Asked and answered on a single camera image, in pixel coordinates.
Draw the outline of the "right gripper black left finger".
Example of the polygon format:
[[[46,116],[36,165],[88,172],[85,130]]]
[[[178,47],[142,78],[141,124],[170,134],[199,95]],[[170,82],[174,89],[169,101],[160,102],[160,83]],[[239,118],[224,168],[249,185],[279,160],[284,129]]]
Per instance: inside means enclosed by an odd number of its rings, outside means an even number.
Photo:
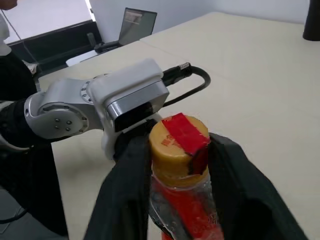
[[[150,185],[149,141],[134,137],[100,187],[84,239],[147,239]]]

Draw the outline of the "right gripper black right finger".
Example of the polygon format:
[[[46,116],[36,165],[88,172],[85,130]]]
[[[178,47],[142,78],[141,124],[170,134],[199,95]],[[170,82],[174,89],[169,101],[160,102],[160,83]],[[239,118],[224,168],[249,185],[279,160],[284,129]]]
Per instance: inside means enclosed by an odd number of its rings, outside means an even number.
[[[210,133],[208,169],[226,240],[307,239],[272,182],[239,144]]]

